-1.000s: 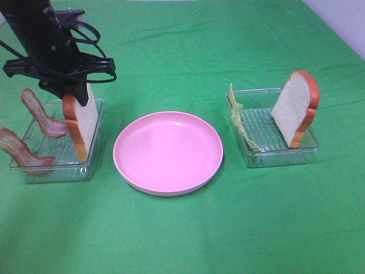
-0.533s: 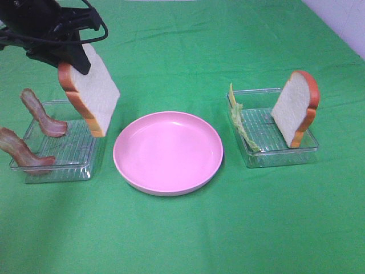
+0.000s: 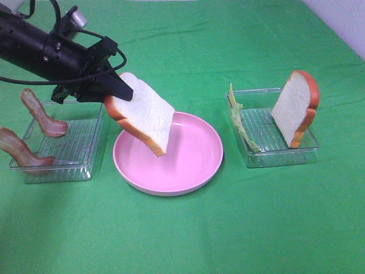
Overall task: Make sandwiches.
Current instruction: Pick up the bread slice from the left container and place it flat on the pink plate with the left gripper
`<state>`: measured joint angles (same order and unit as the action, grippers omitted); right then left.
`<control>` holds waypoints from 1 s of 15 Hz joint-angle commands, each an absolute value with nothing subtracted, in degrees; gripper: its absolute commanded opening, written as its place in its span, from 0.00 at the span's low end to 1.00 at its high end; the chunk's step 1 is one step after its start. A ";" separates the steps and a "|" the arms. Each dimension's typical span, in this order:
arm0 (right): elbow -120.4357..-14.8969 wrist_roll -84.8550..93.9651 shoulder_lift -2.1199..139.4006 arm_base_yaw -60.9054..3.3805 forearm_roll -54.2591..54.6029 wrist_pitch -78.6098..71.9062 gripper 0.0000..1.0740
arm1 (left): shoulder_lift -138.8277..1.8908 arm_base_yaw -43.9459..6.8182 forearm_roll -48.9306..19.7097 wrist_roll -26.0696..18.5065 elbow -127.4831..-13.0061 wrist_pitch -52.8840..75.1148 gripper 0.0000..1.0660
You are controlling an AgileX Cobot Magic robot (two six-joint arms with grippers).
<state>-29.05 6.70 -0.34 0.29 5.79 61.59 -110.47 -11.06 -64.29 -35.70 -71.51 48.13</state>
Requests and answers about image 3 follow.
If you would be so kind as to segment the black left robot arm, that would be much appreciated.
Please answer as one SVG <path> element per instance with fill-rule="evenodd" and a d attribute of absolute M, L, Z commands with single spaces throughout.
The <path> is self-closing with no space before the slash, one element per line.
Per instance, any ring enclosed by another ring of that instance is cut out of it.
<path fill-rule="evenodd" d="M 68 96 L 78 102 L 103 103 L 108 95 L 130 101 L 133 89 L 116 73 L 126 62 L 117 43 L 84 29 L 87 21 L 77 6 L 64 16 L 57 1 L 51 1 L 55 24 L 49 33 L 27 20 L 35 11 L 30 1 L 29 14 L 18 11 L 19 4 L 1 2 L 1 58 L 43 78 L 42 81 L 1 81 L 45 86 L 54 85 L 51 100 L 62 104 Z"/>

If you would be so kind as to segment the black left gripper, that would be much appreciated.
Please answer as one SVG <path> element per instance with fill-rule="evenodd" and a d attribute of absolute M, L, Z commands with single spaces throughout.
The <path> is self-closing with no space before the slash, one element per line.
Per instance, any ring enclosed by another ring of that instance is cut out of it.
<path fill-rule="evenodd" d="M 108 58 L 116 53 L 117 43 L 109 37 L 103 37 L 90 46 L 86 50 L 80 75 L 73 82 L 57 85 L 51 100 L 63 103 L 71 95 L 78 102 L 104 102 L 106 96 L 111 95 L 131 101 L 133 89 L 117 73 L 107 72 L 111 68 Z"/>

